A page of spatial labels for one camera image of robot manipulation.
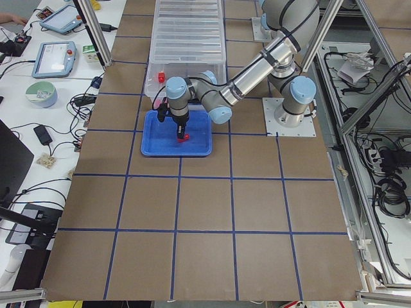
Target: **tablet device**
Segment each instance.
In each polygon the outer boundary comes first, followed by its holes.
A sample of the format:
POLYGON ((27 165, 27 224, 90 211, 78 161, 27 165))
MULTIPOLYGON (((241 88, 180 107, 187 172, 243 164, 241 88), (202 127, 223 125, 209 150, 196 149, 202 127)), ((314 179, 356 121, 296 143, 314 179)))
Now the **tablet device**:
POLYGON ((76 45, 72 41, 42 43, 31 75, 34 78, 69 76, 75 58, 76 45))
POLYGON ((82 19, 73 5, 66 5, 40 21, 40 26, 43 28, 60 34, 67 34, 81 24, 82 19))

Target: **white mounting plate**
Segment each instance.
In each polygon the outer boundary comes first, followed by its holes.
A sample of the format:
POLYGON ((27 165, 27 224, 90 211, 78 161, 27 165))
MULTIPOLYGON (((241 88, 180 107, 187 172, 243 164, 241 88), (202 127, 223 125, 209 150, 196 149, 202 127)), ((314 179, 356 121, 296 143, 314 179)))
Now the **white mounting plate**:
POLYGON ((302 123, 296 128, 287 128, 280 125, 274 118, 274 110, 283 102, 283 98, 263 98, 265 127, 267 136, 285 136, 285 137, 316 137, 312 117, 305 117, 302 123))
POLYGON ((255 42, 268 43, 272 41, 270 32, 261 29, 261 17, 252 17, 251 24, 255 42))

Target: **clear plastic container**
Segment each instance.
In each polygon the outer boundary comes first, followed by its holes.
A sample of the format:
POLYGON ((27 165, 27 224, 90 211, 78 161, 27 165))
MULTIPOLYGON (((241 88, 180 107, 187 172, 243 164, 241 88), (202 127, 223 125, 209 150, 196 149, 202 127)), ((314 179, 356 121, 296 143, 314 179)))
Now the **clear plastic container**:
POLYGON ((165 85, 161 72, 167 80, 204 71, 226 81, 221 0, 157 0, 144 93, 153 99, 165 85))

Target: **red object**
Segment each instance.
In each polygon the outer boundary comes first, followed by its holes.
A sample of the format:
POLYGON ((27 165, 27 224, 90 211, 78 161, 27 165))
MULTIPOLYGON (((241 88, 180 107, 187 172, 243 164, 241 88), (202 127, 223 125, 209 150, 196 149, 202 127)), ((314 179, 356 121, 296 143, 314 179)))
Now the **red object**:
POLYGON ((166 73, 165 72, 159 72, 158 75, 159 83, 163 83, 166 81, 166 73))
POLYGON ((187 133, 187 134, 184 135, 184 139, 178 139, 177 138, 177 141, 184 142, 184 141, 187 141, 188 139, 190 139, 190 135, 187 133))

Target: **plastic lid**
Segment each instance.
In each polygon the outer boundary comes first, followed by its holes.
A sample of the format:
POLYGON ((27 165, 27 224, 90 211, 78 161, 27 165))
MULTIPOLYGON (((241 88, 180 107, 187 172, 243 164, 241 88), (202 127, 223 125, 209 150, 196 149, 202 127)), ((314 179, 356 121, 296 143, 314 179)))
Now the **plastic lid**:
POLYGON ((215 84, 215 85, 217 84, 216 75, 214 75, 214 73, 212 71, 205 71, 205 72, 202 72, 202 74, 206 75, 213 84, 215 84))
POLYGON ((229 107, 217 107, 208 113, 216 124, 223 124, 231 119, 232 111, 229 107))
POLYGON ((267 15, 266 15, 266 13, 264 13, 262 16, 261 16, 261 26, 264 28, 264 29, 266 29, 266 30, 269 30, 270 28, 268 27, 268 24, 267 24, 267 15))
POLYGON ((187 83, 181 77, 171 77, 166 83, 167 97, 170 99, 179 99, 187 91, 187 83))
POLYGON ((302 105, 311 103, 314 99, 317 87, 314 81, 305 76, 298 76, 291 82, 291 94, 302 105))

